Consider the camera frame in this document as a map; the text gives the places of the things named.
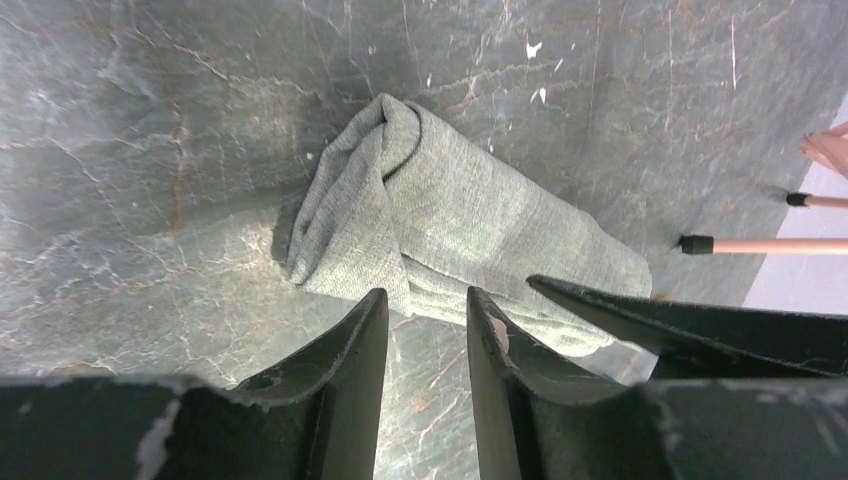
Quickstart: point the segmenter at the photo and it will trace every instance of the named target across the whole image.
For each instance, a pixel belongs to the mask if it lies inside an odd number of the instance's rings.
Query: gray towel
[[[651,291],[645,260],[415,104],[380,95],[321,155],[288,252],[303,289],[465,323],[469,285],[568,357],[613,339],[529,288],[532,274]]]

